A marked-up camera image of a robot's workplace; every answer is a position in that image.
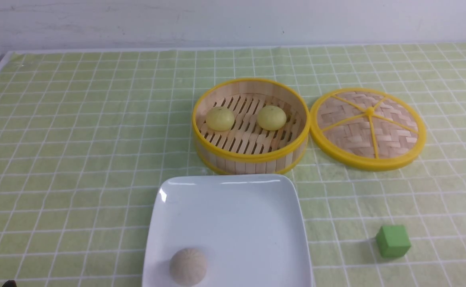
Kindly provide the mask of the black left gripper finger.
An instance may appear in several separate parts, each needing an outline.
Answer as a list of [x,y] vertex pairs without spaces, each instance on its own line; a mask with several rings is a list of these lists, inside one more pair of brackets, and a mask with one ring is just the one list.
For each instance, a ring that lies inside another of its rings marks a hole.
[[15,280],[7,280],[2,287],[17,287],[17,283]]

